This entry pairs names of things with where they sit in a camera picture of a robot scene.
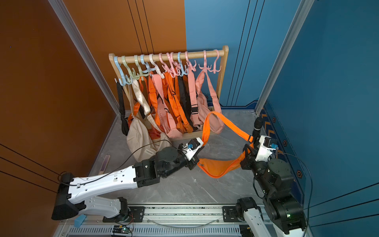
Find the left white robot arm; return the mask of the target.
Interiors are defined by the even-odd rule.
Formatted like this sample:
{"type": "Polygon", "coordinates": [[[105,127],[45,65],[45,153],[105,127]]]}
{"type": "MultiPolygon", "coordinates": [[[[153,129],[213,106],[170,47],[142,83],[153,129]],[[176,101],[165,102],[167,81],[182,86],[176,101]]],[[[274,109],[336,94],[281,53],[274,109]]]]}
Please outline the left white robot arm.
{"type": "Polygon", "coordinates": [[[65,173],[60,178],[51,218],[65,220],[85,214],[120,219],[128,214],[127,200],[104,198],[103,194],[154,185],[184,167],[192,170],[202,149],[203,142],[196,138],[178,148],[165,147],[149,159],[104,175],[74,177],[65,173]]]}

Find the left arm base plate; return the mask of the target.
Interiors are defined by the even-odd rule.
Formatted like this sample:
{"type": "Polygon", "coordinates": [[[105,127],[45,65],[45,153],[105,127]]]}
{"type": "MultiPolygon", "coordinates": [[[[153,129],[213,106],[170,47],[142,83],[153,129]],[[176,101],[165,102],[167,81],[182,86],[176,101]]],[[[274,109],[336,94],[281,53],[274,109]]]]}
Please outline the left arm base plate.
{"type": "Polygon", "coordinates": [[[103,223],[142,223],[145,214],[144,206],[131,206],[128,207],[126,214],[119,214],[113,218],[104,217],[103,223]]]}

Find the orange crescent bag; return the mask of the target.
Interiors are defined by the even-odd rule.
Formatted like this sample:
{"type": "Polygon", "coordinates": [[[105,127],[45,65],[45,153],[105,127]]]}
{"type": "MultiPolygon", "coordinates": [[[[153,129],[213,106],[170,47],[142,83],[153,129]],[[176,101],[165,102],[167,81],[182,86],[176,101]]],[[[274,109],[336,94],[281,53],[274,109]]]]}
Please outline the orange crescent bag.
{"type": "Polygon", "coordinates": [[[208,176],[218,179],[228,172],[241,168],[240,163],[256,148],[254,136],[238,128],[222,113],[210,112],[203,123],[201,140],[204,151],[197,164],[208,176]]]}

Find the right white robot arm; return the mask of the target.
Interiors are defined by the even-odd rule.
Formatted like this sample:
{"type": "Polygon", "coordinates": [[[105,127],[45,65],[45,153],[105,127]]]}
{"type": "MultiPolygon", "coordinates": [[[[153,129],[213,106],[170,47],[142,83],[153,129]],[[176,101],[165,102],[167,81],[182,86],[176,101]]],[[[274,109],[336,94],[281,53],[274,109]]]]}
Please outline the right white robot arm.
{"type": "Polygon", "coordinates": [[[247,144],[242,154],[241,168],[253,172],[253,184],[258,183],[264,193],[261,199],[277,236],[305,237],[306,217],[303,207],[292,195],[294,176],[290,165],[278,158],[258,161],[258,150],[247,144]]]}

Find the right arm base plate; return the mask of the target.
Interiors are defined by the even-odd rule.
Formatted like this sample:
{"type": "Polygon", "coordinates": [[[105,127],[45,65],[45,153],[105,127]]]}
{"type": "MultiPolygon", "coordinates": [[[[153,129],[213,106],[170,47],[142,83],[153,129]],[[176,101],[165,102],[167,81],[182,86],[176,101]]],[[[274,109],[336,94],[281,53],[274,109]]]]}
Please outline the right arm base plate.
{"type": "Polygon", "coordinates": [[[235,206],[223,206],[222,213],[223,213],[223,221],[226,223],[245,222],[244,219],[238,215],[235,206]]]}

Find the pink waist bag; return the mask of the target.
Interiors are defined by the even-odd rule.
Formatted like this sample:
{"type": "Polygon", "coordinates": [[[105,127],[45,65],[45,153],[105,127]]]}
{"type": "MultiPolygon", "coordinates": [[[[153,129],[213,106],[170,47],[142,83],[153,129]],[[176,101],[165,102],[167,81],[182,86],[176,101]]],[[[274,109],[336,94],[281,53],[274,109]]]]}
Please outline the pink waist bag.
{"type": "MultiPolygon", "coordinates": [[[[202,93],[202,86],[204,83],[205,78],[207,78],[207,83],[208,83],[208,89],[210,92],[210,96],[212,99],[213,103],[213,111],[222,113],[222,109],[219,103],[218,96],[212,86],[211,80],[207,74],[206,70],[202,70],[200,74],[198,75],[196,81],[195,81],[195,89],[197,93],[197,105],[198,105],[198,116],[199,120],[204,123],[205,119],[207,118],[208,114],[211,113],[211,110],[208,108],[208,103],[205,95],[202,93]]],[[[209,123],[210,123],[210,129],[214,133],[220,134],[222,130],[224,129],[224,122],[220,120],[216,115],[211,114],[209,118],[209,123]]]]}
{"type": "Polygon", "coordinates": [[[189,95],[190,95],[190,106],[191,106],[190,119],[196,128],[202,129],[202,126],[206,118],[206,114],[202,108],[202,104],[199,104],[198,102],[197,90],[195,86],[195,77],[191,70],[189,70],[188,72],[188,84],[189,84],[189,95]]]}

